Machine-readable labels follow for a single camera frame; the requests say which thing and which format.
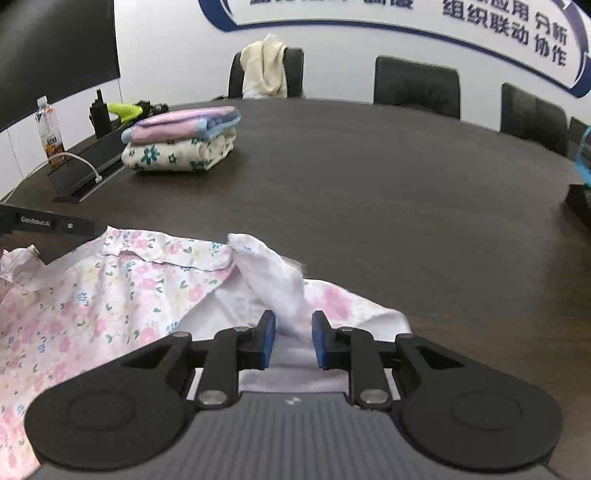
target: plastic bottle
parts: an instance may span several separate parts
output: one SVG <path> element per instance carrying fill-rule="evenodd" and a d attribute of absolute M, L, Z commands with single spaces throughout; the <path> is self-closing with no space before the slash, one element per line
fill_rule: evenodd
<path fill-rule="evenodd" d="M 47 97 L 42 96 L 37 99 L 37 114 L 35 119 L 39 127 L 39 136 L 45 149 L 47 158 L 52 157 L 64 150 L 64 144 L 61 141 L 60 126 L 57 124 L 56 111 L 47 103 Z M 56 157 L 49 161 L 51 168 L 57 168 L 67 160 L 67 157 Z"/>

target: wall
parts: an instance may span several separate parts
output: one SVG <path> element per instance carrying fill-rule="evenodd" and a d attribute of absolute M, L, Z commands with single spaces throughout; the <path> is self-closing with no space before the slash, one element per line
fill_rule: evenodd
<path fill-rule="evenodd" d="M 582 15 L 589 32 L 591 20 Z M 233 55 L 272 31 L 288 45 L 304 49 L 304 91 L 308 98 L 371 102 L 375 58 L 386 54 L 457 69 L 462 120 L 466 122 L 499 129 L 503 82 L 559 104 L 568 117 L 591 122 L 591 94 L 576 99 L 507 62 L 416 35 L 328 26 L 224 33 L 205 18 L 197 0 L 115 0 L 115 29 L 124 100 L 181 103 L 226 93 Z"/>
<path fill-rule="evenodd" d="M 94 134 L 88 109 L 96 98 L 96 88 L 101 88 L 105 102 L 121 101 L 119 80 L 111 80 L 53 104 L 66 149 Z M 0 132 L 0 198 L 45 162 L 34 114 Z"/>

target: white fabric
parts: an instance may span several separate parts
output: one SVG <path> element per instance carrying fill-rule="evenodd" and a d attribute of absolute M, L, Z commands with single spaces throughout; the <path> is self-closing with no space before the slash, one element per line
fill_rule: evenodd
<path fill-rule="evenodd" d="M 244 70 L 244 98 L 287 98 L 287 78 L 283 66 L 286 48 L 275 35 L 270 34 L 242 50 L 240 65 Z"/>
<path fill-rule="evenodd" d="M 277 333 L 271 364 L 265 371 L 241 372 L 242 391 L 348 391 L 347 373 L 318 368 L 311 338 L 311 316 L 315 310 L 324 310 L 335 328 L 358 327 L 379 340 L 393 342 L 397 334 L 410 332 L 402 313 L 328 282 L 303 279 L 297 264 L 281 258 L 260 240 L 244 234 L 230 234 L 228 240 L 237 269 L 180 321 L 177 330 L 190 332 L 195 340 L 205 340 L 218 330 L 254 326 L 265 309 L 273 310 Z M 199 378 L 200 371 L 190 398 Z M 389 372 L 387 378 L 392 395 L 398 398 Z"/>

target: stack of folded clothes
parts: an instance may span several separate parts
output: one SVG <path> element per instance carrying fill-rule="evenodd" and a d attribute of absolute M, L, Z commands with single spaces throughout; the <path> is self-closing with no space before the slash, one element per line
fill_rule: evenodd
<path fill-rule="evenodd" d="M 235 106 L 151 116 L 121 134 L 121 160 L 134 170 L 209 170 L 234 148 L 240 120 Z"/>

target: conference table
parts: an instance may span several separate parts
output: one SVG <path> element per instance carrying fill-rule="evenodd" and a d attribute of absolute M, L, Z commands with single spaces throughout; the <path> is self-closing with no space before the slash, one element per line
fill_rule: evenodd
<path fill-rule="evenodd" d="M 428 112 L 226 100 L 235 149 L 207 173 L 125 170 L 78 205 L 41 170 L 13 205 L 223 242 L 249 233 L 321 278 L 405 313 L 413 331 L 550 393 L 550 466 L 591 471 L 591 241 L 564 207 L 572 162 Z M 192 106 L 219 105 L 221 102 Z M 85 239 L 14 233 L 45 261 Z"/>

